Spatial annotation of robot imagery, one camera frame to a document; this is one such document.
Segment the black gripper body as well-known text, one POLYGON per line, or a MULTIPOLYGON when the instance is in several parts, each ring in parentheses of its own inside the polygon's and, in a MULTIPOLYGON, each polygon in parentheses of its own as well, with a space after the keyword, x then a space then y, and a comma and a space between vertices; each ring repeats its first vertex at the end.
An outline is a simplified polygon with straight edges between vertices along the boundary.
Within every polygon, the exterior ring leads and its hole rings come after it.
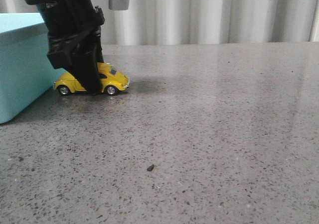
POLYGON ((100 35, 105 19, 91 0, 25 0, 37 6, 48 29, 47 57, 55 69, 71 67, 71 52, 91 33, 100 35))

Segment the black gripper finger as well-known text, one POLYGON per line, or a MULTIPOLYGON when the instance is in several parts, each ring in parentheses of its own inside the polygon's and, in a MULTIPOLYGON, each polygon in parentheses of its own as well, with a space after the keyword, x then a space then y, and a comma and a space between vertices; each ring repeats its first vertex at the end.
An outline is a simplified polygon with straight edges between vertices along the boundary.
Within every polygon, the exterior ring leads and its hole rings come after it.
POLYGON ((90 94, 101 91, 102 84, 97 68, 98 62, 104 62, 100 35, 91 33, 71 52, 72 65, 67 69, 90 94))

